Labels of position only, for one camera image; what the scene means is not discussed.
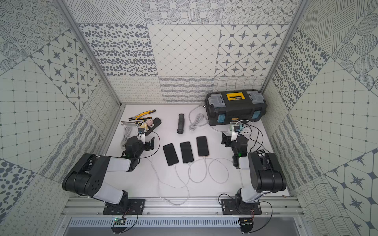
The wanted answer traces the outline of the blue case phone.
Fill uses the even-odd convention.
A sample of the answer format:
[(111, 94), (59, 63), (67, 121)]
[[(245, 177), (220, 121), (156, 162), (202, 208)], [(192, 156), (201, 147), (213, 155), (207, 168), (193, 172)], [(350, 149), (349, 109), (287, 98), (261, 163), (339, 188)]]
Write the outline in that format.
[(172, 143), (163, 146), (164, 155), (168, 166), (179, 163), (179, 159)]

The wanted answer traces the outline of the pink case phone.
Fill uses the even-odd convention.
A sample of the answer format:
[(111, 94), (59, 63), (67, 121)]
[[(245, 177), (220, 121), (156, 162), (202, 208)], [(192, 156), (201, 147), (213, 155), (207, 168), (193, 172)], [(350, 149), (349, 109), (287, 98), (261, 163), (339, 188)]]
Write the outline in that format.
[(196, 138), (197, 151), (199, 157), (209, 156), (209, 148), (206, 136), (199, 136)]

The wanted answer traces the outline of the green case phone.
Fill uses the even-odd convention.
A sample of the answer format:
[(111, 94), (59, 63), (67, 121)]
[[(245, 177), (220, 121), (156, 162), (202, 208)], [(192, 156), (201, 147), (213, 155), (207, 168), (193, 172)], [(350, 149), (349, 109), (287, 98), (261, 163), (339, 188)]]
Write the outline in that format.
[(194, 156), (192, 151), (192, 146), (190, 142), (183, 142), (180, 144), (180, 149), (182, 153), (183, 163), (194, 162)]

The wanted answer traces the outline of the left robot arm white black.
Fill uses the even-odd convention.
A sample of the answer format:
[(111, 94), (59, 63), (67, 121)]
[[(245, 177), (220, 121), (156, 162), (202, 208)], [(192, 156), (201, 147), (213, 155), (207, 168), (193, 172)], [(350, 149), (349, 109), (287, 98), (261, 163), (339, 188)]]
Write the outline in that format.
[(132, 172), (140, 163), (144, 151), (153, 150), (155, 139), (143, 141), (133, 136), (126, 141), (121, 157), (86, 153), (78, 160), (63, 180), (65, 191), (105, 202), (107, 207), (128, 206), (128, 193), (105, 183), (108, 172)]

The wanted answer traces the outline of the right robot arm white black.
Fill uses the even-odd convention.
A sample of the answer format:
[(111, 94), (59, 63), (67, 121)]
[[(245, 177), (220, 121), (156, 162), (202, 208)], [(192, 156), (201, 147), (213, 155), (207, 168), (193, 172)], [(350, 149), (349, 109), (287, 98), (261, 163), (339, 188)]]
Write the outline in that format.
[(232, 149), (233, 166), (250, 173), (251, 185), (235, 194), (237, 205), (255, 204), (267, 193), (286, 190), (286, 178), (274, 153), (247, 152), (248, 138), (235, 132), (231, 136), (223, 133), (221, 143)]

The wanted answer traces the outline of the white power strip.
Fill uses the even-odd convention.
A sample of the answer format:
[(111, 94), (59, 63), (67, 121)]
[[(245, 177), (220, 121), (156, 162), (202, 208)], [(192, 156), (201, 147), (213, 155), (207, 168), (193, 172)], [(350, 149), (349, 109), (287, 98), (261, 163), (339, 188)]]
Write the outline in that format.
[[(242, 128), (240, 135), (250, 135), (252, 133), (252, 129), (249, 127), (249, 126), (240, 126)], [(227, 134), (229, 134), (231, 136), (232, 134), (232, 126), (229, 128), (229, 130), (227, 131)]]

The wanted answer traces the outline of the silver wrench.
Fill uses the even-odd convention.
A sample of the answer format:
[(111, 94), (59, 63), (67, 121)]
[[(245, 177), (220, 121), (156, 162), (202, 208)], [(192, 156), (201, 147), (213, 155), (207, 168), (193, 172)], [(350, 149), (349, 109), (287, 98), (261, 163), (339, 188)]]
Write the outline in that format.
[(137, 124), (143, 124), (147, 120), (135, 120), (135, 121), (121, 121), (121, 125), (137, 125)]

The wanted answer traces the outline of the yellow black pliers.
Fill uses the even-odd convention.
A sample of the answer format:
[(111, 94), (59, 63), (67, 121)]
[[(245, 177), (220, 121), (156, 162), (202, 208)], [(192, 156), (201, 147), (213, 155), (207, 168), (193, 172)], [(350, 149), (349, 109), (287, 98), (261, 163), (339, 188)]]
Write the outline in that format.
[(129, 118), (129, 121), (136, 121), (136, 120), (140, 120), (143, 116), (146, 116), (146, 115), (149, 115), (149, 114), (152, 114), (154, 113), (156, 110), (149, 110), (149, 111), (146, 111), (146, 112), (142, 112), (134, 117), (130, 117)]

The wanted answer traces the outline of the black ribbed cylinder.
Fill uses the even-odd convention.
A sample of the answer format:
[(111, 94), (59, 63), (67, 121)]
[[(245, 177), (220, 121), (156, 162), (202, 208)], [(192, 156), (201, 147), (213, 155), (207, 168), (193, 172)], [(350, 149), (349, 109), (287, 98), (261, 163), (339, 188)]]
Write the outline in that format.
[(185, 126), (185, 115), (184, 114), (179, 114), (178, 128), (177, 128), (177, 133), (178, 134), (183, 134), (184, 133), (184, 126)]

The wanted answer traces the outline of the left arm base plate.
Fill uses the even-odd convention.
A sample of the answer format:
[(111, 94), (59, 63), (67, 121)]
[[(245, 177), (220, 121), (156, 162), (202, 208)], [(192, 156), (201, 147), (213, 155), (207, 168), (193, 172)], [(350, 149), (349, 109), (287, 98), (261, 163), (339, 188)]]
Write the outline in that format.
[(145, 199), (123, 199), (118, 204), (105, 202), (103, 215), (142, 215)]

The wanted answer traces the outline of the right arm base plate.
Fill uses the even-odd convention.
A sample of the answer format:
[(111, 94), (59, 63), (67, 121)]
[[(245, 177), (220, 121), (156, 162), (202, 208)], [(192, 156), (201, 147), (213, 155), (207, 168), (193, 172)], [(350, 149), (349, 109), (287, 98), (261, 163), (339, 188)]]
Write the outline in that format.
[(259, 203), (236, 203), (234, 199), (221, 199), (222, 214), (223, 215), (261, 215), (262, 210)]

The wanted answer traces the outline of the aluminium front rail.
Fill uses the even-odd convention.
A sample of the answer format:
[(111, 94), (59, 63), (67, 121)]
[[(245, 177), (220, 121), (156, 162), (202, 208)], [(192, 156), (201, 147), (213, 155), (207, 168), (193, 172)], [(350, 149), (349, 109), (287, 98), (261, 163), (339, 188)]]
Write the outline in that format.
[[(228, 197), (191, 197), (183, 204), (183, 198), (170, 198), (175, 205), (159, 197), (144, 197), (146, 200), (142, 216), (145, 217), (226, 217), (222, 214), (221, 199)], [(304, 217), (303, 210), (296, 198), (264, 197), (260, 200), (261, 215), (276, 217)], [(105, 203), (84, 197), (71, 197), (64, 207), (62, 216), (66, 217), (100, 217)], [(248, 217), (250, 215), (229, 215)]]

